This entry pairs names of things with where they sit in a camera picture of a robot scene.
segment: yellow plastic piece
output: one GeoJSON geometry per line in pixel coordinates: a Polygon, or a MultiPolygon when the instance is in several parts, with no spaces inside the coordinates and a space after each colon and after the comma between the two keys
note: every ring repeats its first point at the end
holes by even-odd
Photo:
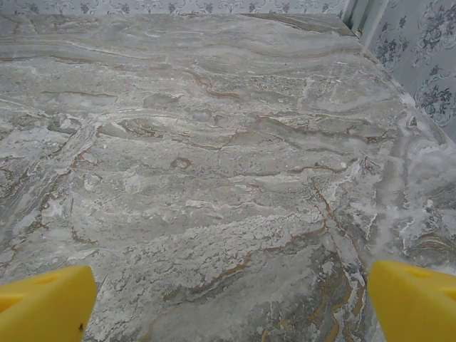
{"type": "Polygon", "coordinates": [[[0,286],[1,342],[79,342],[97,295],[89,266],[0,286]]]}
{"type": "Polygon", "coordinates": [[[456,277],[377,261],[368,293],[388,342],[456,341],[456,277]]]}

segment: marble slab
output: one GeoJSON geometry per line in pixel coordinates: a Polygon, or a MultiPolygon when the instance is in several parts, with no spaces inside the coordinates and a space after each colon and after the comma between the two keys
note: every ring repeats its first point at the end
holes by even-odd
{"type": "Polygon", "coordinates": [[[336,16],[0,27],[1,282],[90,265],[84,341],[381,341],[375,260],[456,272],[455,145],[336,16]]]}

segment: floral wallpaper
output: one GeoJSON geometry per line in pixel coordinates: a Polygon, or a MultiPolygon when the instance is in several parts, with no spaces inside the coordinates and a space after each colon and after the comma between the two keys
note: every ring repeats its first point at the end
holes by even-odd
{"type": "Polygon", "coordinates": [[[456,1],[390,0],[369,49],[456,141],[456,1]]]}
{"type": "Polygon", "coordinates": [[[348,0],[0,0],[0,14],[331,13],[348,0]]]}

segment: gray floral pattern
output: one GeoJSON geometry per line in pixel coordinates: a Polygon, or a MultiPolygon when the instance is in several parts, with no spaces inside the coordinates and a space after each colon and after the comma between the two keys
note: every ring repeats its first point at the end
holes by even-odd
{"type": "Polygon", "coordinates": [[[456,1],[390,0],[369,49],[456,141],[456,1]]]}
{"type": "Polygon", "coordinates": [[[0,0],[1,14],[329,13],[348,0],[0,0]]]}

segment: gray marble countertop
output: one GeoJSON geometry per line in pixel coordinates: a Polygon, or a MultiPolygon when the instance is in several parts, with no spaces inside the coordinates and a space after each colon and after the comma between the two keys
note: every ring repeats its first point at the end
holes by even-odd
{"type": "Polygon", "coordinates": [[[331,15],[0,17],[1,282],[92,267],[85,341],[372,341],[454,273],[455,145],[331,15]]]}

